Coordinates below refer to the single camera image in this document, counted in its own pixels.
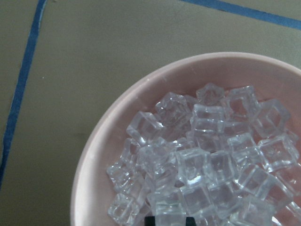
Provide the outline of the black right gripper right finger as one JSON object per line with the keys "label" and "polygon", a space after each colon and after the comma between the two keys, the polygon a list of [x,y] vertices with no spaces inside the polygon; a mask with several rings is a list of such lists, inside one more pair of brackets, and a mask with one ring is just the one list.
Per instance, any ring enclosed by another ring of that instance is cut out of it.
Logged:
{"label": "black right gripper right finger", "polygon": [[196,221],[194,217],[186,217],[186,226],[196,226]]}

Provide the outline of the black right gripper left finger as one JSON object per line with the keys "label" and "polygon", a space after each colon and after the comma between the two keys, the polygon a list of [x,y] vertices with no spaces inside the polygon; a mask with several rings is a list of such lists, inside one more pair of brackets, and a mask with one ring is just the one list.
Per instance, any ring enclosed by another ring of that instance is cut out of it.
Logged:
{"label": "black right gripper left finger", "polygon": [[154,216],[146,216],[144,218],[144,226],[155,226],[155,217]]}

